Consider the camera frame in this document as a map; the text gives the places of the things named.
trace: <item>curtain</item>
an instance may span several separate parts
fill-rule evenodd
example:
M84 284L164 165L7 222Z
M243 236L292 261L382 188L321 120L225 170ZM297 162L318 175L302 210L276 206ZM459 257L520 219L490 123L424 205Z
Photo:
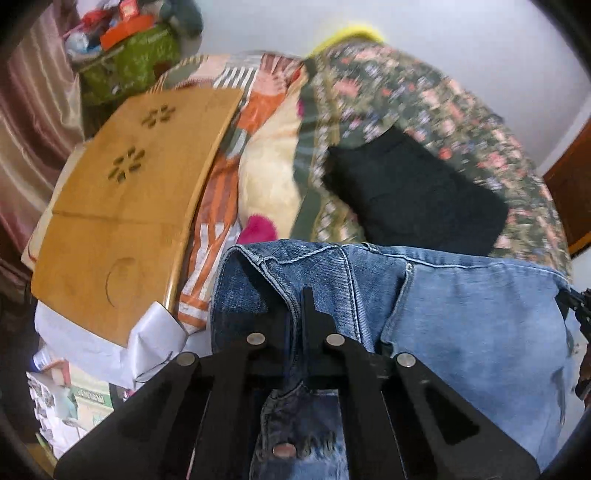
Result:
M0 75L0 223L19 252L83 139L79 80L60 36L75 24L73 11L50 5Z

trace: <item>metal rivet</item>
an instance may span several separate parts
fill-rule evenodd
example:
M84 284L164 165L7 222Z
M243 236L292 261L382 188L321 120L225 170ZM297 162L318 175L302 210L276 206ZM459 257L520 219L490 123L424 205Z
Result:
M251 333L246 337L246 341L251 345L260 345L265 342L265 336L259 332Z
M332 346L341 346L345 342L345 337L338 333L331 333L326 337L326 343Z
M273 447L273 455L277 458L293 458L297 455L297 449L291 443L278 443Z
M195 355L191 352L183 352L177 356L177 363L181 367L188 367L195 361Z
M411 367L417 363L417 359L414 358L410 353L401 353L396 357L396 361L403 367Z

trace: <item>blue jeans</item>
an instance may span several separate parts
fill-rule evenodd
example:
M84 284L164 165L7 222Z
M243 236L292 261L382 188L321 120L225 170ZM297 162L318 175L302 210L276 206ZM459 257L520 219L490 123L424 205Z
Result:
M536 458L556 454L574 368L554 297L558 272L516 260L408 247L236 245L220 262L210 318L213 351L255 331L254 314L286 311L291 382L261 412L251 478L348 477L338 398L299 383L300 294L369 352L411 352ZM297 454L272 449L291 443Z

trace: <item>black fabric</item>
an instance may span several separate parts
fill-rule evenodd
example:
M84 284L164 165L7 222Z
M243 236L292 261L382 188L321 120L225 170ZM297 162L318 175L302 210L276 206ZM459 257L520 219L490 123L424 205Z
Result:
M367 240L488 255L508 207L394 127L359 148L330 147L324 183L357 214Z

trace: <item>floral fabric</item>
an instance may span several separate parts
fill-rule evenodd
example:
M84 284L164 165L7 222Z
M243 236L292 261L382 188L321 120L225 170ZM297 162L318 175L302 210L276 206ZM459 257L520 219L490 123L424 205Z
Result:
M353 213L322 185L326 148L357 147L395 125L507 202L509 215L492 257L527 260L570 276L548 188L502 118L475 95L430 65L375 43L340 44L305 65L310 80L300 95L294 159L303 200L292 238L363 240Z

